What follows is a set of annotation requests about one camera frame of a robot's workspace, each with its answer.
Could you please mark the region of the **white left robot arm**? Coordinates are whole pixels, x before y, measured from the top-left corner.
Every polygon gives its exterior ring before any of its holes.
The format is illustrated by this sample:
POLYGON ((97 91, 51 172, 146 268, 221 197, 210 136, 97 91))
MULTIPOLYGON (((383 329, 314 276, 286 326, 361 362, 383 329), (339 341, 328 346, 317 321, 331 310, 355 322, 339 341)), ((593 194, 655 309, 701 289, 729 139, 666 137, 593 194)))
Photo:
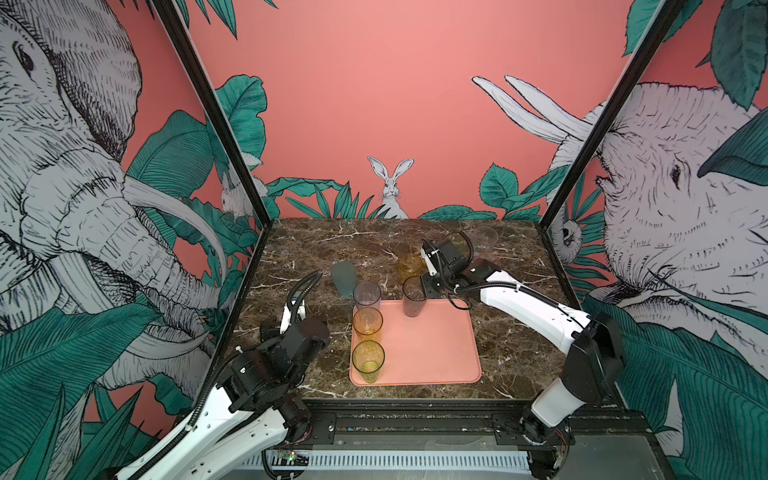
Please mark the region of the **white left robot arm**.
POLYGON ((299 280, 285 301, 279 332, 219 366, 205 398, 171 432, 130 464, 101 479, 219 479, 257 452, 310 436, 311 413, 297 387, 330 343, 326 322, 308 316, 305 300, 322 278, 299 280))

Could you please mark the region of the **tall yellow glass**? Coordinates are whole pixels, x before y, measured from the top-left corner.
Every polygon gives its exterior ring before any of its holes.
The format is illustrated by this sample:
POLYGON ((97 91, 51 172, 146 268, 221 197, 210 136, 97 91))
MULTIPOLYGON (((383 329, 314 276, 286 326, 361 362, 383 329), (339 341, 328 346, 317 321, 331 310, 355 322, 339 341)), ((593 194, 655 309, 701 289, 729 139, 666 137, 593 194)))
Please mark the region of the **tall yellow glass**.
POLYGON ((383 315, 377 308, 364 307, 354 313, 352 327, 360 341, 377 341, 380 337, 383 323, 383 315))

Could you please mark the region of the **frosted teal glass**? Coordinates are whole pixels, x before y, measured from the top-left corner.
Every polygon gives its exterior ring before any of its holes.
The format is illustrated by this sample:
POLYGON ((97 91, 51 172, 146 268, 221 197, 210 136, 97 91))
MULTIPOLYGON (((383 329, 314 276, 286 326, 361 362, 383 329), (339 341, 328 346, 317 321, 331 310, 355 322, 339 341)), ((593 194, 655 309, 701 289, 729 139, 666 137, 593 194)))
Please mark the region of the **frosted teal glass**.
POLYGON ((339 261, 332 265, 332 281, 340 296, 352 298, 357 285, 357 269, 351 261, 339 261))

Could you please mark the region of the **clear blue tall glass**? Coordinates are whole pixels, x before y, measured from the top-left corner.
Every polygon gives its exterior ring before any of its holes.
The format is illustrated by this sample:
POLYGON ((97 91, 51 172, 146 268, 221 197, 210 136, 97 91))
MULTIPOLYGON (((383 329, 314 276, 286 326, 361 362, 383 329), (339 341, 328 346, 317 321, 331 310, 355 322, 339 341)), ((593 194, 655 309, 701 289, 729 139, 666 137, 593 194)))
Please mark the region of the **clear blue tall glass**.
POLYGON ((362 281, 359 282, 353 290, 353 299, 355 307, 360 310, 363 308, 380 307, 382 291, 377 282, 362 281))

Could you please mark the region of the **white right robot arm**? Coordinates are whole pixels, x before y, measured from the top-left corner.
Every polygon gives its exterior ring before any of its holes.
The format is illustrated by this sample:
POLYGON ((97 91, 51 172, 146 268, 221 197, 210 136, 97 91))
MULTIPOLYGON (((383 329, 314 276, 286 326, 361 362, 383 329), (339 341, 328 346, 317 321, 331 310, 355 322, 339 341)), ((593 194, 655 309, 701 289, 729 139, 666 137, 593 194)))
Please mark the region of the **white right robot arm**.
POLYGON ((626 366, 618 321, 606 313, 589 314, 555 301, 515 279, 500 266, 474 255, 469 237, 464 255, 450 238, 424 239, 428 272, 421 284, 428 298, 472 296, 520 321, 566 355, 563 369, 528 403, 515 430, 542 445, 564 434, 567 419, 584 406, 600 406, 613 397, 626 366))

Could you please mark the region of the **short yellow glass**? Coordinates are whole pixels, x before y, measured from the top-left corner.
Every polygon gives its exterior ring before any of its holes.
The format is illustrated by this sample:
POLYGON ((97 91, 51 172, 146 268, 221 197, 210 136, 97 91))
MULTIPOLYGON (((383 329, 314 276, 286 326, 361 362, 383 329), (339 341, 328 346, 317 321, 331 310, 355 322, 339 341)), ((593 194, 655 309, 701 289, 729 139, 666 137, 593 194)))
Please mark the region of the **short yellow glass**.
POLYGON ((410 251, 398 258, 396 271, 401 282, 410 277, 420 277, 425 272, 426 266, 421 256, 421 251, 410 251))

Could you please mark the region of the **green glass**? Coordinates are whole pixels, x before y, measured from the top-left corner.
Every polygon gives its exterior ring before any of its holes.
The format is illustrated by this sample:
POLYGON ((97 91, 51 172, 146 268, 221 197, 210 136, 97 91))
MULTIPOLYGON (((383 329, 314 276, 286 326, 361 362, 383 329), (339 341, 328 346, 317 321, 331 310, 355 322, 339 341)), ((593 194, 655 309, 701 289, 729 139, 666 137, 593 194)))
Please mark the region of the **green glass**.
POLYGON ((365 382, 375 383, 386 359, 385 350, 374 340, 360 342, 352 351, 352 367, 365 382))

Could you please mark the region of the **clear colourless glass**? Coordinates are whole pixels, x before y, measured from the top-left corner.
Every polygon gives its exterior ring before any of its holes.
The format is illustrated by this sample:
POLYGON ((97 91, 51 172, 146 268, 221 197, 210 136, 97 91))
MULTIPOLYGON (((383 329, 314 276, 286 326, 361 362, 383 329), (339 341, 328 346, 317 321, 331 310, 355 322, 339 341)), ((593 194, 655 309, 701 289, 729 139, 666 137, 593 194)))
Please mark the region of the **clear colourless glass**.
POLYGON ((499 240, 498 232, 487 225, 476 227, 473 235, 475 248, 481 254, 490 254, 499 240))

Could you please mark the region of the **dark smoky glass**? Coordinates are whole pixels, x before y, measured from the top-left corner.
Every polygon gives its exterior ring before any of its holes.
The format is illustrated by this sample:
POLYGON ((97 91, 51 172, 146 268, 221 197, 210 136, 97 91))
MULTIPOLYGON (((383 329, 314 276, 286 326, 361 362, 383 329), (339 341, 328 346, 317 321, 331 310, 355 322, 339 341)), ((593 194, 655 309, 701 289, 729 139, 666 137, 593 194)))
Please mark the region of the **dark smoky glass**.
POLYGON ((419 276, 408 277, 402 284, 402 307, 407 317, 417 317, 427 303, 427 296, 419 276))

